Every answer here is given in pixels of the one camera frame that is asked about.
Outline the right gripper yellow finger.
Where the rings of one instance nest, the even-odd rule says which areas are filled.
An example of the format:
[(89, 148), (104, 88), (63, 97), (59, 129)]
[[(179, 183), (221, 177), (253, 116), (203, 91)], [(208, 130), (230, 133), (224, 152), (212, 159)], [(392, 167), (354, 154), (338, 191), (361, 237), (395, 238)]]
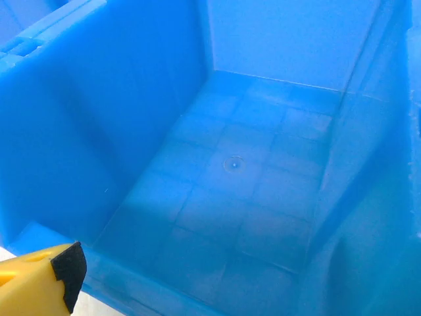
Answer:
[(71, 315), (87, 273), (80, 242), (1, 262), (1, 314)]

